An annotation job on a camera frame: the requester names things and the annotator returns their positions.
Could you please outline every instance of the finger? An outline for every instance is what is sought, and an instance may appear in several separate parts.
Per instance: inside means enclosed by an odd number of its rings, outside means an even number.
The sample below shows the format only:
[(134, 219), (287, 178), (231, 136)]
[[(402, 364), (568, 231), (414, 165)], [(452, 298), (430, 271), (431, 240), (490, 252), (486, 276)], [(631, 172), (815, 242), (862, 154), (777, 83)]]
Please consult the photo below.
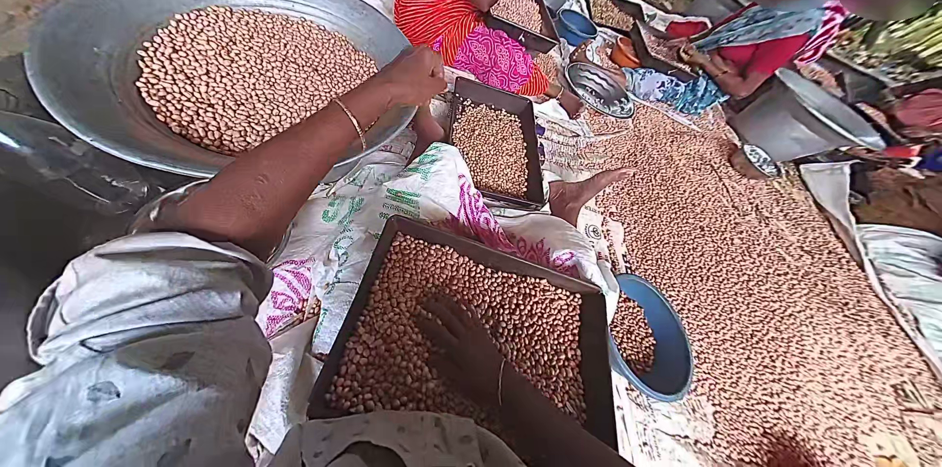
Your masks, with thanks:
[(429, 357), (429, 365), (438, 370), (439, 375), (451, 381), (457, 382), (463, 375), (457, 365), (441, 355)]
[(425, 309), (430, 312), (432, 316), (438, 318), (442, 325), (445, 326), (445, 329), (456, 339), (461, 337), (462, 333), (465, 332), (465, 327), (458, 318), (455, 317), (454, 312), (443, 304), (440, 294), (433, 295), (427, 299), (425, 304), (422, 305), (422, 309)]
[(443, 300), (443, 303), (446, 307), (448, 307), (454, 317), (459, 322), (461, 322), (463, 326), (465, 326), (465, 329), (474, 326), (474, 323), (471, 320), (471, 314), (473, 313), (471, 312), (472, 309), (464, 301), (459, 303), (449, 298), (448, 300)]
[(418, 330), (422, 331), (422, 334), (431, 340), (432, 345), (442, 351), (446, 353), (453, 352), (458, 345), (455, 337), (451, 336), (448, 330), (438, 322), (419, 314), (415, 316), (415, 322)]

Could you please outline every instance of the bracelet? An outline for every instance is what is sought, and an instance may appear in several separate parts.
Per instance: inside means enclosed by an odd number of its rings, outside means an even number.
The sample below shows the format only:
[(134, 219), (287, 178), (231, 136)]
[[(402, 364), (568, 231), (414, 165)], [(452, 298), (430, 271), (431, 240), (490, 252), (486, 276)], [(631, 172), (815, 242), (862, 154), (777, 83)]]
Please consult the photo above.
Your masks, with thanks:
[(353, 117), (353, 112), (349, 111), (347, 105), (340, 102), (340, 98), (335, 98), (334, 102), (336, 102), (337, 106), (339, 106), (340, 109), (347, 114), (347, 117), (350, 118), (350, 123), (353, 123), (353, 127), (356, 129), (357, 135), (360, 136), (360, 143), (363, 144), (363, 151), (366, 151), (366, 138), (363, 136), (363, 131), (360, 129), (360, 122), (356, 120), (356, 117)]
[(497, 373), (497, 405), (499, 407), (504, 406), (503, 399), (503, 390), (504, 390), (504, 364), (507, 363), (507, 359), (500, 359), (500, 372)]

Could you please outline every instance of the blue bowl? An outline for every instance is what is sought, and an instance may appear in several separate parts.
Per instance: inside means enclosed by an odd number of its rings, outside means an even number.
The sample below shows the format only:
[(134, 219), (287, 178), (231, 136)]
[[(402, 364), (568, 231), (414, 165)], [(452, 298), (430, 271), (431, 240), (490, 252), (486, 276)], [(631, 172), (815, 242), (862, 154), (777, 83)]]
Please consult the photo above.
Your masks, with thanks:
[(556, 29), (570, 46), (578, 46), (590, 38), (598, 36), (598, 27), (592, 20), (572, 9), (559, 11)]
[(637, 375), (622, 359), (615, 340), (608, 333), (608, 361), (611, 369), (653, 399), (668, 402), (683, 399), (693, 379), (693, 355), (680, 317), (664, 294), (644, 278), (619, 274), (615, 279), (625, 296), (642, 306), (644, 319), (651, 327), (656, 345), (651, 371)]

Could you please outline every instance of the dark tray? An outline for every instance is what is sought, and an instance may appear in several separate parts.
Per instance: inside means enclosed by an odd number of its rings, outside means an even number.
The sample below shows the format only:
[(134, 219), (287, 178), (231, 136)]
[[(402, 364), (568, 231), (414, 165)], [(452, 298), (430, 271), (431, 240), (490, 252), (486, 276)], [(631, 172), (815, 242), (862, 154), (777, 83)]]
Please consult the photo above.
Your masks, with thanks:
[[(608, 0), (608, 1), (613, 3), (617, 9), (631, 16), (635, 20), (641, 20), (642, 22), (644, 21), (644, 11), (642, 10), (641, 5), (636, 4), (633, 1), (628, 1), (628, 0)], [(595, 11), (593, 10), (593, 7), (592, 7), (592, 0), (586, 0), (586, 9), (589, 10), (589, 19), (592, 20), (596, 26), (609, 28), (617, 32), (621, 36), (631, 36), (631, 32), (628, 31), (627, 29), (622, 29), (620, 27), (606, 26), (602, 22), (597, 21), (595, 19)]]
[(608, 334), (605, 316), (605, 298), (594, 285), (579, 281), (568, 276), (538, 266), (529, 261), (491, 250), (487, 246), (451, 235), (437, 228), (432, 228), (401, 215), (394, 215), (386, 221), (383, 235), (373, 250), (373, 256), (366, 267), (360, 288), (353, 297), (347, 318), (337, 333), (334, 346), (327, 356), (327, 362), (321, 368), (314, 388), (311, 391), (307, 415), (311, 419), (326, 419), (341, 417), (347, 413), (338, 412), (327, 406), (327, 394), (334, 376), (340, 369), (340, 359), (347, 346), (347, 339), (356, 329), (366, 303), (369, 300), (369, 291), (373, 287), (386, 252), (393, 243), (395, 233), (409, 235), (421, 239), (429, 244), (450, 246), (460, 255), (472, 259), (488, 268), (501, 270), (520, 276), (529, 276), (549, 281), (550, 284), (572, 293), (582, 295), (582, 305), (579, 310), (579, 350), (582, 352), (582, 362), (579, 372), (582, 375), (582, 386), (585, 390), (586, 424), (588, 430), (599, 440), (617, 450), (615, 436), (615, 408), (611, 390), (611, 370), (608, 367)]
[[(635, 24), (631, 26), (630, 30), (625, 30), (620, 27), (610, 27), (605, 24), (599, 23), (601, 27), (609, 28), (617, 32), (621, 36), (626, 36), (631, 39), (631, 45), (635, 49), (635, 54), (638, 55), (638, 60), (641, 62), (642, 67), (653, 68), (660, 73), (670, 75), (672, 77), (677, 77), (680, 80), (687, 82), (696, 78), (696, 75), (693, 75), (689, 71), (683, 70), (667, 61), (658, 59), (651, 54), (651, 51), (648, 50), (647, 44), (644, 42), (644, 37), (642, 36), (641, 25), (639, 21), (644, 22), (644, 11), (642, 11), (642, 6), (636, 4), (632, 1), (627, 0), (608, 0), (615, 4), (615, 7), (628, 13), (630, 16), (634, 17)], [(586, 0), (586, 8), (589, 10), (589, 18), (595, 22), (593, 17), (593, 8), (592, 0)]]
[(677, 77), (684, 82), (688, 82), (697, 78), (696, 75), (693, 75), (689, 71), (681, 69), (663, 59), (658, 59), (658, 57), (652, 55), (647, 48), (647, 44), (644, 42), (641, 26), (638, 25), (638, 22), (635, 22), (635, 25), (631, 27), (628, 38), (631, 39), (631, 46), (634, 47), (635, 55), (638, 55), (638, 60), (642, 63), (642, 67), (653, 68), (660, 73), (670, 75), (671, 77)]
[(507, 36), (519, 42), (530, 52), (548, 53), (559, 46), (559, 33), (556, 32), (553, 16), (550, 15), (547, 4), (543, 0), (535, 1), (540, 6), (540, 17), (543, 18), (543, 27), (539, 31), (514, 24), (510, 20), (490, 13), (484, 14), (484, 25), (506, 32)]
[(543, 191), (543, 171), (540, 169), (540, 151), (538, 150), (539, 142), (536, 139), (536, 119), (533, 117), (533, 103), (523, 96), (504, 92), (470, 78), (458, 77), (455, 79), (455, 91), (451, 95), (451, 107), (448, 110), (448, 132), (445, 134), (445, 142), (449, 145), (454, 145), (451, 134), (458, 115), (465, 108), (465, 100), (470, 100), (474, 105), (487, 105), (516, 115), (520, 118), (521, 129), (524, 130), (526, 198), (492, 193), (482, 189), (479, 190), (481, 194), (491, 200), (512, 204), (524, 209), (539, 209), (546, 206), (547, 198)]

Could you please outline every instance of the hand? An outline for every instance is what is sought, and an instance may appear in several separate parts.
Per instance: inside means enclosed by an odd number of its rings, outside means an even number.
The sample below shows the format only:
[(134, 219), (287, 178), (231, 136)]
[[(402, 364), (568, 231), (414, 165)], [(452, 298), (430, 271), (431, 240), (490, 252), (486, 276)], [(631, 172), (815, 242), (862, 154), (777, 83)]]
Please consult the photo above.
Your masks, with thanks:
[(425, 45), (406, 48), (374, 79), (388, 94), (387, 110), (395, 105), (425, 104), (447, 87), (442, 56)]
[(685, 44), (680, 49), (680, 58), (690, 65), (702, 66), (709, 62), (709, 55), (699, 52), (693, 44)]
[(440, 350), (431, 357), (431, 366), (479, 405), (497, 403), (498, 376), (504, 358), (474, 310), (444, 294), (431, 296), (422, 309), (430, 317), (420, 313), (416, 325)]

